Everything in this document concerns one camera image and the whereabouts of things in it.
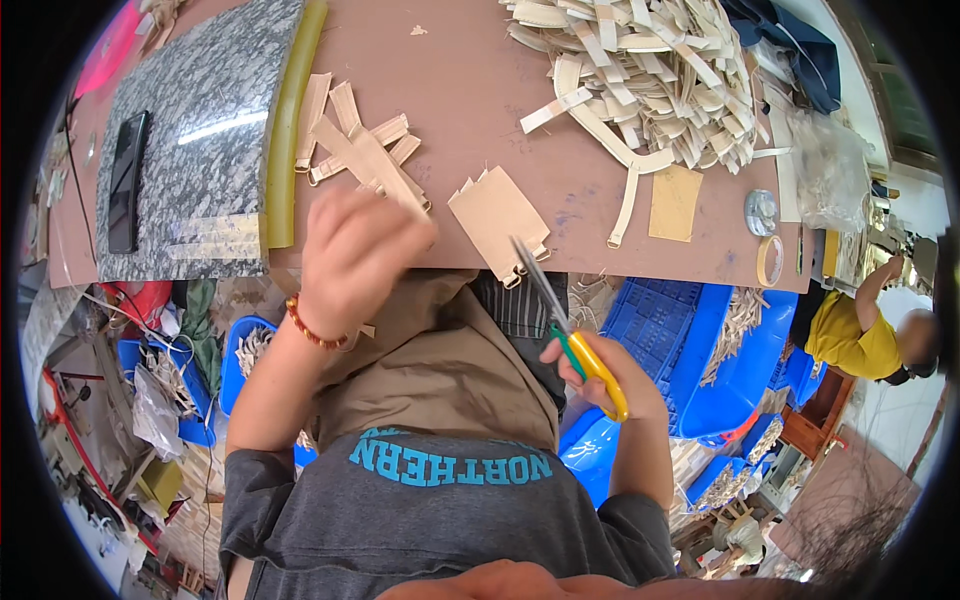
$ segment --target tape roll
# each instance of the tape roll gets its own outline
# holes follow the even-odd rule
[[[767,254],[770,253],[770,247],[774,247],[774,272],[767,278]],[[783,242],[778,235],[771,235],[763,238],[760,242],[760,250],[756,254],[756,278],[763,287],[773,287],[780,280],[780,273],[783,272]]]

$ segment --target yellow scissor handle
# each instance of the yellow scissor handle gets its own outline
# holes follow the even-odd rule
[[[584,336],[580,335],[579,331],[574,331],[573,335],[567,338],[567,341],[570,343],[570,349],[576,354],[577,360],[580,361],[580,366],[584,368],[587,379],[600,377],[604,383],[607,384],[607,395],[613,400],[613,406],[616,407],[616,415],[611,414],[610,411],[602,406],[600,409],[618,423],[627,420],[630,416],[630,410],[627,408],[627,397],[623,395],[620,384],[616,382],[616,378],[613,376],[613,373],[610,372],[610,369],[607,369],[607,365],[603,364],[603,361],[596,355],[593,348],[587,344]]]

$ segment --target hand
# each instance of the hand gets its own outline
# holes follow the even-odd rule
[[[891,256],[883,268],[887,269],[887,281],[899,279],[903,275],[903,257]]]
[[[619,382],[623,395],[627,397],[630,419],[666,420],[666,404],[663,402],[660,390],[657,389],[650,376],[636,363],[634,357],[614,340],[602,338],[583,329],[578,329],[578,331]],[[607,395],[607,386],[603,380],[592,377],[585,384],[583,378],[570,364],[570,359],[564,354],[560,340],[551,340],[546,350],[540,355],[540,361],[552,363],[558,360],[557,370],[560,377],[576,390],[578,395],[590,404],[616,413],[613,401]]]
[[[337,340],[373,317],[437,235],[432,221],[372,191],[334,189],[310,206],[300,318]]]

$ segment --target green scissor handle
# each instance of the green scissor handle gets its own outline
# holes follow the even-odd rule
[[[577,360],[577,356],[573,353],[573,350],[570,349],[570,343],[567,341],[566,336],[562,331],[560,331],[560,328],[557,327],[557,324],[555,323],[550,324],[550,337],[560,340],[560,346],[564,349],[564,354],[566,354],[566,357],[570,359],[570,365],[578,374],[580,374],[584,380],[584,383],[587,383],[587,373],[580,365],[580,361]]]

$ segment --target gray t-shirt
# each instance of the gray t-shirt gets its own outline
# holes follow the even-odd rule
[[[556,455],[516,442],[373,428],[294,473],[227,458],[221,568],[255,561],[247,598],[374,598],[498,559],[637,586],[675,574],[663,510],[621,494],[594,511]]]

